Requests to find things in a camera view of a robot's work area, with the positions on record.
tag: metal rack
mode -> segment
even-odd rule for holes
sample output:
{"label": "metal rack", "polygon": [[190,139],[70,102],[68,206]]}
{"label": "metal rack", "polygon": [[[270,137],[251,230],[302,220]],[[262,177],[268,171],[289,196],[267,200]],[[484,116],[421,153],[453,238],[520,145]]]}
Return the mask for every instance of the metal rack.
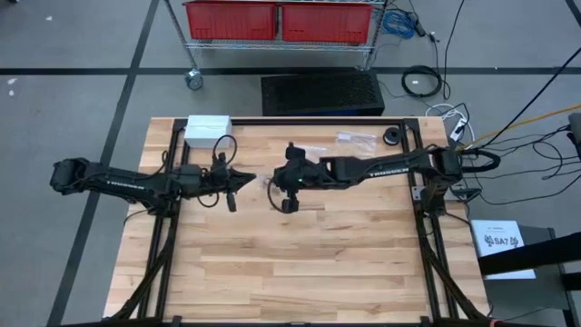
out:
{"label": "metal rack", "polygon": [[[245,2],[263,2],[264,0],[242,0]],[[185,38],[180,23],[173,11],[170,0],[163,0],[172,19],[173,26],[180,37],[183,50],[185,51],[192,70],[185,76],[186,85],[193,91],[199,90],[203,86],[202,73],[195,61],[195,52],[204,49],[216,50],[296,50],[296,51],[332,51],[332,52],[356,52],[363,54],[362,65],[356,68],[360,70],[370,69],[370,58],[377,50],[376,43],[379,37],[381,24],[376,24],[368,42],[364,45],[354,45],[346,43],[325,43],[325,42],[285,42],[281,40],[280,33],[272,41],[246,41],[246,40],[191,40],[188,42]],[[309,3],[309,4],[365,4],[381,5],[379,22],[383,21],[389,0],[276,0],[276,3]]]}

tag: blue cable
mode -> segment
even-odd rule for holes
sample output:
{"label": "blue cable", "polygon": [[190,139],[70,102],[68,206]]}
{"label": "blue cable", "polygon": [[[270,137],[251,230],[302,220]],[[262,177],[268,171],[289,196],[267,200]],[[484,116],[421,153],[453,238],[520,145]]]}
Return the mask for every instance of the blue cable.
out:
{"label": "blue cable", "polygon": [[383,17],[381,31],[384,34],[397,35],[403,39],[410,39],[416,33],[416,23],[407,13],[389,11]]}

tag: black rubber mat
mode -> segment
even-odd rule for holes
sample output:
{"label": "black rubber mat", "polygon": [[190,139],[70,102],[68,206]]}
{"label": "black rubber mat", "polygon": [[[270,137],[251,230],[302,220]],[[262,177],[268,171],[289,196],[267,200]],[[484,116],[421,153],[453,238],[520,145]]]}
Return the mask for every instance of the black rubber mat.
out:
{"label": "black rubber mat", "polygon": [[262,114],[381,115],[385,108],[371,72],[262,77]]}

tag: caster wheel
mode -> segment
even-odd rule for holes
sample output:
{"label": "caster wheel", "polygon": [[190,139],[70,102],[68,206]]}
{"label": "caster wheel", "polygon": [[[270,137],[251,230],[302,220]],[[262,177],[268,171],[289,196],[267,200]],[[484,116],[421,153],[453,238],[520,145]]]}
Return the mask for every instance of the caster wheel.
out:
{"label": "caster wheel", "polygon": [[185,75],[185,83],[192,91],[197,91],[203,86],[203,78],[200,71],[192,70]]}

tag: white cable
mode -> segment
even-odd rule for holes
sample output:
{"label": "white cable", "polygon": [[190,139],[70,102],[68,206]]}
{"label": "white cable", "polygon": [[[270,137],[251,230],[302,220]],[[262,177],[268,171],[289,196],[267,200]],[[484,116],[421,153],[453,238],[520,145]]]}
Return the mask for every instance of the white cable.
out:
{"label": "white cable", "polygon": [[[466,119],[466,116],[464,114],[462,114],[460,111],[456,110],[456,106],[452,105],[452,104],[434,104],[432,106],[430,106],[428,109],[426,109],[426,116],[428,116],[429,111],[434,109],[434,108],[439,108],[439,107],[447,107],[450,108],[450,110],[446,111],[444,114],[442,114],[440,112],[440,116],[442,117],[442,120],[447,120],[451,117],[454,117],[456,115],[459,115],[462,119]],[[474,142],[474,140],[476,140],[476,137],[474,136],[474,129],[472,128],[472,125],[470,124],[470,122],[467,123],[468,125],[468,129],[470,130],[470,136],[472,137],[472,142]]]}

